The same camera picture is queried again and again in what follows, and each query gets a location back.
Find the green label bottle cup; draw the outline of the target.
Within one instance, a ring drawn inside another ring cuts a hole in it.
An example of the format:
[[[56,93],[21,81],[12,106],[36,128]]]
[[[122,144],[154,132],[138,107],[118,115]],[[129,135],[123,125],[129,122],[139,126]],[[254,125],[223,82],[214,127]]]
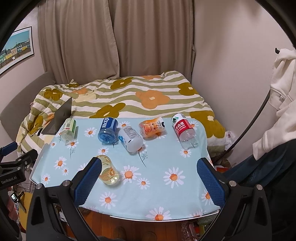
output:
[[[63,125],[61,138],[65,141],[71,141],[75,137],[76,121],[73,118],[67,118]]]

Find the cream hoodie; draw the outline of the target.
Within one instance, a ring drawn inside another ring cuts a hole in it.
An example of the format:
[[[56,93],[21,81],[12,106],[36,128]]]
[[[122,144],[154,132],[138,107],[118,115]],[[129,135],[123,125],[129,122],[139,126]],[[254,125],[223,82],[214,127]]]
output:
[[[295,51],[280,49],[274,62],[268,103],[277,121],[252,144],[255,160],[275,147],[295,139]]]

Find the framed building picture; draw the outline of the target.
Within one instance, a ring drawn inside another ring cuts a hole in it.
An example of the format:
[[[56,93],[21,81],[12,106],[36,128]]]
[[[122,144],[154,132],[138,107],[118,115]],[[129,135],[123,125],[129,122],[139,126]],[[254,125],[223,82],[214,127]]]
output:
[[[15,30],[1,51],[0,74],[32,55],[34,55],[32,26]]]

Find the beige curtain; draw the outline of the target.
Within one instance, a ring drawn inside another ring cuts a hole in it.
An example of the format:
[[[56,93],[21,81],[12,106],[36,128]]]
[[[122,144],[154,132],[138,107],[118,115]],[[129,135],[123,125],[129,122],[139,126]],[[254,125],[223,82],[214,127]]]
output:
[[[58,83],[176,70],[192,75],[192,1],[42,1],[43,65]]]

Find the yellow vitamin drink bottle cup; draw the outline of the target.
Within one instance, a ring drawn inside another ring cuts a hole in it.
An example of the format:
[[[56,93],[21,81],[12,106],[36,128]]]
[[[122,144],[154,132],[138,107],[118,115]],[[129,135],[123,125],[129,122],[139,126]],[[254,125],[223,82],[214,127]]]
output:
[[[111,162],[111,159],[106,155],[97,156],[101,160],[102,170],[99,179],[106,185],[114,185],[119,181],[119,172]]]

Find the orange peach bottle cup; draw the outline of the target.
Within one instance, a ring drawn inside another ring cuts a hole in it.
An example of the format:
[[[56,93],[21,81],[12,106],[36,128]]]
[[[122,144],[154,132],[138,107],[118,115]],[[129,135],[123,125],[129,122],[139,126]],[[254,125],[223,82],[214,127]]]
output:
[[[151,138],[158,133],[164,133],[166,131],[165,122],[162,117],[144,120],[138,126],[143,138]]]

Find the dark grey laptop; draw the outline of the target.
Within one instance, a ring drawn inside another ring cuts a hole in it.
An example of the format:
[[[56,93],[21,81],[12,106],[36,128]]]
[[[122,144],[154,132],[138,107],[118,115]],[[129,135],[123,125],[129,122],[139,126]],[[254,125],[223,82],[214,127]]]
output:
[[[55,135],[67,118],[71,116],[72,97],[62,104],[54,113],[54,118],[42,130],[43,135]]]

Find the daisy print blue tablecloth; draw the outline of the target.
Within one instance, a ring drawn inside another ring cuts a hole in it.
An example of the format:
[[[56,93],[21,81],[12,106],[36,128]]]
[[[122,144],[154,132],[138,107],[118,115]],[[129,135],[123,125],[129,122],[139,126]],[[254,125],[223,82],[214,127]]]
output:
[[[197,173],[197,161],[208,158],[207,136],[203,125],[189,123],[198,144],[184,149],[165,118],[166,132],[144,141],[142,149],[130,154],[121,144],[103,144],[98,139],[100,118],[78,119],[75,139],[66,144],[56,135],[44,145],[30,179],[46,187],[71,180],[97,156],[105,155],[119,172],[113,185],[97,180],[84,207],[127,220],[185,220],[215,213],[209,193]]]

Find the striped floral quilt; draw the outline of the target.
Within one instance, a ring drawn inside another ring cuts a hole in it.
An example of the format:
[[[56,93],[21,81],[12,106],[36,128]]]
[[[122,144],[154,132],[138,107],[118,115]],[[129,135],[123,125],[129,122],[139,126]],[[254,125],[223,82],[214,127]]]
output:
[[[76,118],[168,118],[182,113],[192,119],[193,127],[198,123],[204,126],[210,156],[217,156],[226,147],[226,130],[210,105],[184,75],[167,71],[160,75],[98,79],[87,84],[72,80],[40,89],[20,124],[16,136],[18,154],[31,149],[40,151],[49,142],[40,130],[69,99]]]

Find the white blue label bottle cup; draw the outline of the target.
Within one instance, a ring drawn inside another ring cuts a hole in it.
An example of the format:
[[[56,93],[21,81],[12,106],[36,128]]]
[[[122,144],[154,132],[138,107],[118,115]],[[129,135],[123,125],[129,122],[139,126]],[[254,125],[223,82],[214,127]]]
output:
[[[121,128],[118,139],[129,153],[137,152],[144,143],[142,137],[131,126]]]

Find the grey bed headboard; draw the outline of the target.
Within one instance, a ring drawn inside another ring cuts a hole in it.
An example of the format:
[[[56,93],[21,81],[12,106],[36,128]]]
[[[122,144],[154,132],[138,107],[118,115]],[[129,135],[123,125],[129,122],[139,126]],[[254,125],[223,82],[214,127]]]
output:
[[[1,124],[12,141],[16,140],[21,122],[30,112],[31,102],[42,88],[55,83],[53,73],[45,72],[21,90],[3,109]]]

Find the red label clear bottle cup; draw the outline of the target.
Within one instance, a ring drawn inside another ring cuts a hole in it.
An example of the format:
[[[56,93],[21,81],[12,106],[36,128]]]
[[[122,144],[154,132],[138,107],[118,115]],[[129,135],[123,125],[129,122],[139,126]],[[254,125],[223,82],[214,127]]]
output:
[[[184,149],[191,149],[197,146],[196,132],[184,114],[175,114],[171,118],[171,123]]]

